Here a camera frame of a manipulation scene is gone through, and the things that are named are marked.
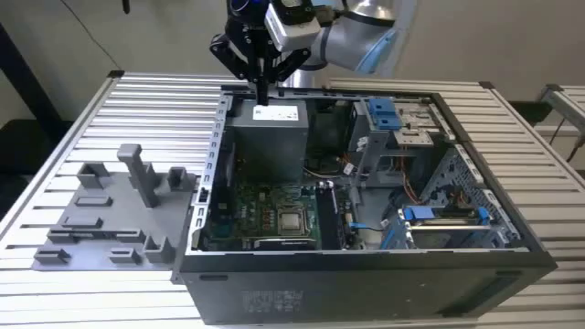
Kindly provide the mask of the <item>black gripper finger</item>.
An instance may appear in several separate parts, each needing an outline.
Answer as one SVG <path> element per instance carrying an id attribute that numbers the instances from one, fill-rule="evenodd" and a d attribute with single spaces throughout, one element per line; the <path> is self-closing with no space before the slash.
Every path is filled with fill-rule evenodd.
<path id="1" fill-rule="evenodd" d="M 264 104 L 264 83 L 260 78 L 258 63 L 248 63 L 242 59 L 231 47 L 231 41 L 226 34 L 216 34 L 211 39 L 210 51 L 232 75 L 247 80 L 255 85 L 255 94 L 258 105 Z"/>
<path id="2" fill-rule="evenodd" d="M 306 63 L 311 56 L 310 49 L 298 49 L 290 53 L 290 55 L 279 62 L 275 61 L 280 58 L 282 52 L 279 50 L 268 50 L 264 56 L 263 64 L 263 104 L 270 103 L 268 91 L 270 87 L 276 82 L 284 82 L 287 78 L 294 74 L 296 69 Z"/>

